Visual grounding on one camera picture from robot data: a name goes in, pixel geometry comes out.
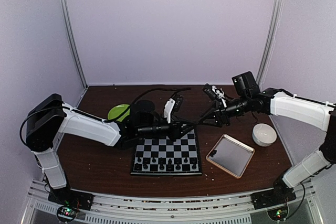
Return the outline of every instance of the white robotic arm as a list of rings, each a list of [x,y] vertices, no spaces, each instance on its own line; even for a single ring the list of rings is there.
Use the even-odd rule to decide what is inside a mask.
[[[296,97],[296,95],[291,97],[284,92],[276,93],[274,98],[271,99],[270,113],[311,124],[326,132],[330,121],[330,114],[334,110],[335,105],[329,102],[325,104],[316,103]],[[330,164],[325,159],[323,153],[317,149],[305,157],[299,164],[289,169],[284,174],[283,180],[289,188],[293,188]]]
[[[67,103],[63,103],[62,107],[65,117],[58,129],[59,133],[82,136],[107,146],[115,146],[120,139],[120,129],[115,122],[104,123],[103,119],[95,116],[88,117],[79,114],[74,107]],[[41,152],[33,151],[33,153],[39,160],[42,171],[48,178],[50,187],[53,189],[66,187],[66,175],[54,148],[50,147]]]

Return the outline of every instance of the black chess piece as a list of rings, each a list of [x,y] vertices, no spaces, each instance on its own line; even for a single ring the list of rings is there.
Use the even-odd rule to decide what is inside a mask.
[[[141,170],[141,164],[135,164],[134,170]]]
[[[197,158],[196,157],[191,157],[190,158],[190,163],[191,164],[196,164],[197,163]]]
[[[167,165],[166,168],[167,168],[167,171],[168,171],[168,172],[171,172],[172,170],[174,170],[174,166],[171,165],[171,164]]]

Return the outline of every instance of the green bowl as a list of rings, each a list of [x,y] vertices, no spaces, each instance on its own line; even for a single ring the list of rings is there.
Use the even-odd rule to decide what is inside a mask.
[[[119,116],[122,112],[124,112],[127,108],[129,107],[128,104],[121,104],[118,106],[115,106],[114,108],[112,108],[107,116],[107,118],[109,120],[116,118],[117,116]],[[128,110],[122,117],[118,118],[117,121],[118,122],[122,122],[122,120],[125,119],[126,116],[128,116],[130,114],[130,110]]]

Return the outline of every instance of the white bowl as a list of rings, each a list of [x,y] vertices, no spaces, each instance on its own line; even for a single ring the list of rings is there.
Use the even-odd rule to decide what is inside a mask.
[[[277,133],[271,126],[258,123],[253,127],[252,138],[257,145],[267,147],[275,142]]]

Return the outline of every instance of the black cable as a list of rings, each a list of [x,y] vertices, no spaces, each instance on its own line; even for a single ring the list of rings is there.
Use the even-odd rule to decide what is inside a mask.
[[[288,220],[289,218],[291,218],[291,217],[292,217],[292,216],[299,210],[299,208],[301,207],[301,205],[302,205],[302,203],[303,203],[303,201],[304,201],[304,199],[305,199],[305,196],[306,196],[306,188],[304,187],[304,185],[303,185],[302,182],[300,182],[300,184],[301,184],[301,186],[303,187],[303,197],[302,197],[302,200],[301,200],[299,206],[295,209],[295,211],[294,211],[290,216],[286,217],[286,220]]]
[[[147,91],[143,92],[142,94],[140,94],[139,96],[137,96],[132,102],[131,104],[128,106],[127,109],[125,109],[120,115],[118,115],[116,118],[110,119],[110,120],[104,120],[104,123],[112,123],[115,122],[116,120],[118,120],[120,117],[122,117],[123,115],[125,115],[125,113],[127,111],[130,110],[131,106],[134,105],[138,99],[142,98],[144,95],[153,92],[153,91],[175,91],[175,93],[181,92],[181,91],[187,91],[190,90],[191,88],[181,88],[181,89],[165,89],[165,88],[154,88],[154,89],[148,89]]]
[[[247,100],[252,101],[253,99],[252,99],[251,97],[248,96],[247,92],[248,92],[248,90],[245,89],[244,97],[245,97]]]
[[[329,170],[334,164],[330,164],[329,166],[327,166],[325,169]]]
[[[320,104],[320,105],[326,105],[325,102],[319,102],[319,101],[311,100],[311,99],[304,98],[304,97],[295,97],[295,98],[300,99],[300,100],[304,100],[304,101],[308,101],[308,102],[317,103],[317,104]],[[326,106],[335,109],[335,106],[334,106],[333,104],[328,104],[328,105],[326,105]]]
[[[44,112],[44,111],[47,111],[47,110],[53,110],[53,109],[69,109],[67,107],[63,107],[63,106],[54,106],[54,107],[49,107],[49,108],[45,108],[45,109],[41,109],[41,110],[38,110],[38,111],[35,111],[33,112],[32,114],[28,115],[22,122],[21,124],[21,127],[20,127],[20,131],[19,131],[19,134],[20,134],[20,140],[21,142],[27,146],[26,142],[23,140],[23,137],[22,137],[22,129],[23,127],[25,126],[25,123],[33,116],[33,115],[36,115],[40,112]]]
[[[229,95],[227,95],[227,94],[225,94],[225,93],[224,93],[224,97],[225,97],[226,99],[229,99],[229,100],[233,100],[233,99],[234,99],[233,97],[230,97]]]
[[[181,123],[185,123],[185,124],[190,124],[190,125],[193,125],[193,126],[197,126],[199,125],[199,122],[194,122],[194,121],[190,121],[188,119],[183,119],[183,118],[180,118],[178,116],[174,116],[176,119],[178,119]]]
[[[286,95],[289,95],[290,97],[294,97],[294,95],[291,92],[287,91],[286,89],[279,89],[279,90],[285,93]]]
[[[45,185],[44,185],[44,190],[47,191],[48,193],[51,193],[51,190],[48,191],[47,188],[46,188],[46,186],[49,186],[49,184],[45,184]]]
[[[251,111],[252,117],[256,120],[254,123],[258,123],[258,118],[254,115],[253,111]]]

